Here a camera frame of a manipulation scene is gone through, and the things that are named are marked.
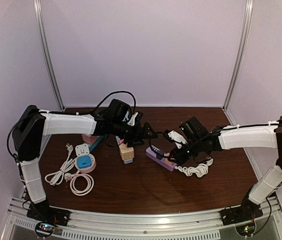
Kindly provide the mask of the dark blue usb charger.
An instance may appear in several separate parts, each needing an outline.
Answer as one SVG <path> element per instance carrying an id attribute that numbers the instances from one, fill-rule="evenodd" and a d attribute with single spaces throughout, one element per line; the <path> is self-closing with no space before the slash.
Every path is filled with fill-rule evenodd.
<path id="1" fill-rule="evenodd" d="M 166 156 L 166 153 L 161 149 L 155 149 L 152 152 L 154 153 L 155 158 L 159 161 L 163 160 Z"/>

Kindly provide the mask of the light blue power strip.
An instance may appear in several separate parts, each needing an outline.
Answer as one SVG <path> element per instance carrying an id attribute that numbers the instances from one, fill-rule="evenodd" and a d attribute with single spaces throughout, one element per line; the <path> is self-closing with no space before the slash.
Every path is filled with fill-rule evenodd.
<path id="1" fill-rule="evenodd" d="M 124 143 L 124 140 L 120 139 L 118 136 L 116 136 L 115 138 L 119 148 L 119 154 L 123 163 L 124 164 L 132 163 L 135 157 L 134 148 L 127 147 L 127 144 Z"/>

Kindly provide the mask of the small pink charger plug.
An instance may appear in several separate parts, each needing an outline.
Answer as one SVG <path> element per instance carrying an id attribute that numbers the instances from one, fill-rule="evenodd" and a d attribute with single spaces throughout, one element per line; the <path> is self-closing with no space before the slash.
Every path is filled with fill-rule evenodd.
<path id="1" fill-rule="evenodd" d="M 172 167 L 174 165 L 173 162 L 169 161 L 167 158 L 164 159 L 164 163 L 167 165 L 167 166 L 170 166 Z"/>

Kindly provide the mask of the beige cube socket adapter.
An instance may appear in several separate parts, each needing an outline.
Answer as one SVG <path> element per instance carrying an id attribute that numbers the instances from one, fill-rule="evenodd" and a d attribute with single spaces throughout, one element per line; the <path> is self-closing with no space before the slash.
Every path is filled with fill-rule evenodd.
<path id="1" fill-rule="evenodd" d="M 135 157 L 134 148 L 126 145 L 119 145 L 119 153 L 123 161 L 131 160 Z"/>

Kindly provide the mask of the purple usb power strip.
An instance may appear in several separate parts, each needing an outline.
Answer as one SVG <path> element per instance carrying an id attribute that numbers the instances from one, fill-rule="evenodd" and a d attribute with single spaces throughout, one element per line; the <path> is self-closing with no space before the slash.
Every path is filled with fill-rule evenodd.
<path id="1" fill-rule="evenodd" d="M 145 154 L 148 158 L 159 164 L 160 166 L 164 167 L 169 171 L 174 171 L 175 167 L 177 166 L 176 163 L 169 161 L 167 158 L 163 158 L 163 156 L 168 157 L 169 153 L 162 151 L 161 149 L 153 146 L 154 151 L 149 146 L 145 150 Z"/>

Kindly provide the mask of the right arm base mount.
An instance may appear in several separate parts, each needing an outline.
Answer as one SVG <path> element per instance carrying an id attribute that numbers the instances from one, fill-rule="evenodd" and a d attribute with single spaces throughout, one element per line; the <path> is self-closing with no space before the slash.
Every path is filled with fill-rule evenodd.
<path id="1" fill-rule="evenodd" d="M 263 211 L 259 207 L 255 208 L 248 205 L 225 208 L 220 211 L 224 226 L 250 221 L 262 216 Z"/>

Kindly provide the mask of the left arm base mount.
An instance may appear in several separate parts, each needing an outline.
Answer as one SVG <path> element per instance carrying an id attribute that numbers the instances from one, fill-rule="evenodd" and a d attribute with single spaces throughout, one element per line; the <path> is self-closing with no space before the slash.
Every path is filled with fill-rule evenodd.
<path id="1" fill-rule="evenodd" d="M 67 226 L 70 212 L 65 209 L 50 207 L 44 202 L 30 204 L 26 216 L 40 222 L 49 223 L 54 226 Z"/>

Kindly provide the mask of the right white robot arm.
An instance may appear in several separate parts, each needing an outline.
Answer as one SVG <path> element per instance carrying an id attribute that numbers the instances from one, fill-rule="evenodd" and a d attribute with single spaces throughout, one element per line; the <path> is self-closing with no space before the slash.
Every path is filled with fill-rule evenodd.
<path id="1" fill-rule="evenodd" d="M 211 154 L 238 148 L 269 148 L 278 151 L 278 159 L 249 190 L 237 210 L 240 220 L 249 220 L 257 207 L 282 185 L 282 116 L 277 121 L 252 125 L 216 126 L 208 131 L 196 117 L 179 126 L 182 134 L 165 131 L 167 139 L 176 144 L 170 151 L 171 161 L 185 164 L 200 153 Z"/>

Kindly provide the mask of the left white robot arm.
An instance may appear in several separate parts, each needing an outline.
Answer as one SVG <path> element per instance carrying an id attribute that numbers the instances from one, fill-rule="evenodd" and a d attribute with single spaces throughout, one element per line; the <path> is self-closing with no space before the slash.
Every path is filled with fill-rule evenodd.
<path id="1" fill-rule="evenodd" d="M 148 122 L 141 123 L 142 116 L 139 111 L 132 113 L 131 107 L 121 101 L 112 102 L 100 112 L 87 114 L 40 110 L 36 105 L 29 105 L 10 129 L 7 139 L 13 140 L 16 152 L 10 155 L 20 164 L 29 198 L 36 204 L 32 210 L 34 215 L 42 222 L 53 218 L 52 209 L 42 203 L 47 199 L 39 168 L 44 136 L 114 135 L 128 147 L 141 146 L 145 140 L 158 137 Z"/>

